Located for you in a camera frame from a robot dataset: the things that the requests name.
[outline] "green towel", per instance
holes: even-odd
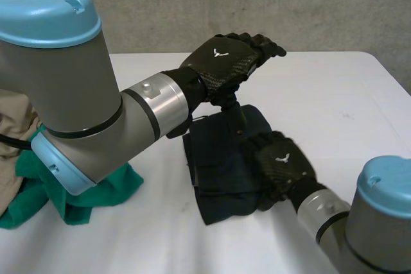
[[[34,138],[44,127],[39,128]],[[87,224],[93,207],[123,203],[143,183],[125,164],[95,187],[73,196],[69,194],[32,151],[22,151],[16,163],[17,176],[24,180],[20,191],[0,217],[0,228],[17,228],[36,214],[50,199],[68,225]]]

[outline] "folded garment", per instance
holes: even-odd
[[[271,127],[252,105],[242,107],[247,119],[239,135],[229,129],[225,115],[218,113],[194,121],[183,136],[191,182],[197,205],[206,225],[234,215],[253,213],[271,185],[256,172],[257,166],[246,162],[240,142]]]
[[[44,130],[40,128],[33,135]],[[86,224],[93,207],[118,205],[133,195],[143,179],[125,164],[95,187],[70,195],[32,151],[24,150],[16,164],[16,175],[23,176],[21,189],[0,217],[1,228],[16,228],[30,219],[50,199],[68,225]]]
[[[40,126],[39,117],[24,94],[0,90],[0,134],[27,140]],[[0,216],[19,192],[22,178],[15,175],[19,149],[0,142]]]

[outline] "black band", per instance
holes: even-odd
[[[88,128],[86,130],[82,130],[79,132],[69,132],[69,133],[54,131],[50,128],[47,128],[47,131],[49,131],[51,135],[54,135],[55,137],[59,137],[59,138],[65,138],[65,139],[84,138],[90,135],[100,133],[101,131],[104,131],[106,128],[109,128],[118,120],[118,118],[120,118],[122,113],[123,113],[123,99],[121,99],[120,106],[117,109],[117,111],[113,114],[113,116],[108,118],[103,123],[93,126],[92,128]]]
[[[348,214],[349,214],[349,211],[340,212],[330,217],[324,224],[322,224],[319,231],[317,232],[317,235],[315,236],[315,240],[317,241],[317,243],[320,243],[322,235],[333,223],[335,223],[336,221],[339,221],[342,218],[346,218]]]
[[[157,121],[157,118],[155,117],[153,110],[150,108],[150,106],[148,106],[147,102],[136,91],[133,91],[131,89],[126,89],[123,92],[131,96],[137,103],[140,104],[141,108],[147,114],[147,117],[152,124],[153,131],[154,131],[154,141],[158,141],[160,138],[160,126],[159,126],[159,122]]]
[[[405,271],[389,271],[385,269],[381,269],[379,266],[375,266],[369,261],[365,260],[363,257],[361,257],[355,250],[354,248],[349,244],[346,235],[344,234],[344,241],[345,244],[347,245],[349,251],[364,265],[368,266],[370,269],[374,270],[375,272],[379,273],[384,273],[384,274],[411,274],[411,269],[410,270],[405,270]]]
[[[301,204],[309,195],[326,188],[321,183],[318,183],[316,179],[304,176],[294,183],[287,196],[291,200],[295,211],[298,212]]]

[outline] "gray wall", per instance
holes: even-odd
[[[411,93],[411,0],[95,0],[112,53],[263,33],[289,51],[366,51]]]

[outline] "beige cloth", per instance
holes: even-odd
[[[40,126],[39,118],[28,98],[7,90],[0,90],[0,133],[27,140]],[[19,192],[22,177],[15,175],[19,150],[0,142],[0,216]]]

